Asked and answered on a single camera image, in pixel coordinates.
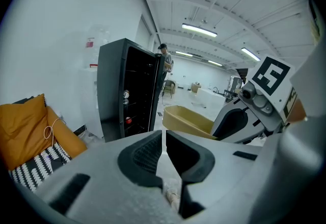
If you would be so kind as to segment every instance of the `person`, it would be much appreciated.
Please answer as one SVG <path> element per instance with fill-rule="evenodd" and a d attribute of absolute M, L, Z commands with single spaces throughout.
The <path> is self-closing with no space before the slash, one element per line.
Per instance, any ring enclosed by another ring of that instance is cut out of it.
<path fill-rule="evenodd" d="M 163 74 L 162 74 L 161 82 L 159 85 L 160 86 L 159 89 L 161 91 L 163 84 L 164 84 L 165 77 L 167 76 L 167 73 L 171 72 L 173 60 L 172 60 L 171 54 L 168 52 L 168 47 L 166 44 L 161 44 L 158 47 L 158 49 L 161 50 L 163 57 L 165 57 Z"/>

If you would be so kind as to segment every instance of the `black cabinet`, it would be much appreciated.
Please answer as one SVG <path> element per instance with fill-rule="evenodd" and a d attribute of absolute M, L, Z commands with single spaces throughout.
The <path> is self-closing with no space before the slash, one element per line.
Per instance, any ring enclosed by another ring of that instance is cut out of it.
<path fill-rule="evenodd" d="M 163 66 L 161 54 L 128 39 L 100 47 L 97 100 L 106 142 L 153 130 Z"/>

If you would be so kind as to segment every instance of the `white wall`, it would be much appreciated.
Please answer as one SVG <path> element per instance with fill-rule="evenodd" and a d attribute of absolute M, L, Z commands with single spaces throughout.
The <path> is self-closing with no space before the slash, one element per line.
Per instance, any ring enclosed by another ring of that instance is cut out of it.
<path fill-rule="evenodd" d="M 148 44 L 149 44 L 150 37 L 151 37 L 151 35 L 150 35 L 143 19 L 141 18 L 139 21 L 139 25 L 138 25 L 138 29 L 137 29 L 137 33 L 136 33 L 136 37 L 135 37 L 134 41 L 137 44 L 140 44 L 141 46 L 143 46 L 145 49 L 149 50 Z"/>
<path fill-rule="evenodd" d="M 191 85 L 198 81 L 202 88 L 217 87 L 220 92 L 227 89 L 231 79 L 231 73 L 224 71 L 210 65 L 192 62 L 190 60 L 172 56 L 174 66 L 172 75 L 169 79 L 177 81 L 177 83 L 185 83 Z"/>
<path fill-rule="evenodd" d="M 103 24 L 112 41 L 134 40 L 144 11 L 144 0 L 14 0 L 0 31 L 0 104 L 44 93 L 76 130 L 86 32 Z"/>

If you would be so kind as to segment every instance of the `white string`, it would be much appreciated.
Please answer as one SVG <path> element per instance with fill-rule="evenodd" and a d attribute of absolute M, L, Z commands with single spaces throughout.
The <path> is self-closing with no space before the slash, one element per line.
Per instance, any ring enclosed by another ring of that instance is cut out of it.
<path fill-rule="evenodd" d="M 44 131 L 43 131 L 43 136 L 44 136 L 44 138 L 45 139 L 49 139 L 49 137 L 51 136 L 51 133 L 52 133 L 52 147 L 53 147 L 53 141 L 54 141 L 54 134 L 53 134 L 53 125 L 55 125 L 55 123 L 56 123 L 56 121 L 57 120 L 62 120 L 62 122 L 64 122 L 65 124 L 66 124 L 66 122 L 63 120 L 63 119 L 61 119 L 61 118 L 57 118 L 54 122 L 53 122 L 53 124 L 52 124 L 52 126 L 47 126 L 47 127 L 50 127 L 50 134 L 47 136 L 47 137 L 45 137 L 45 130 L 47 129 L 47 127 L 45 127 L 44 128 Z"/>

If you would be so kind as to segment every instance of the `white table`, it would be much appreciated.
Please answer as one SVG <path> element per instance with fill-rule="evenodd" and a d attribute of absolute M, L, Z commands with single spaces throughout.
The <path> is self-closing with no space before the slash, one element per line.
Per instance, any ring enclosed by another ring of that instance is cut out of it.
<path fill-rule="evenodd" d="M 225 103 L 225 97 L 213 93 L 212 90 L 198 88 L 197 99 L 206 107 L 214 109 L 222 109 Z"/>

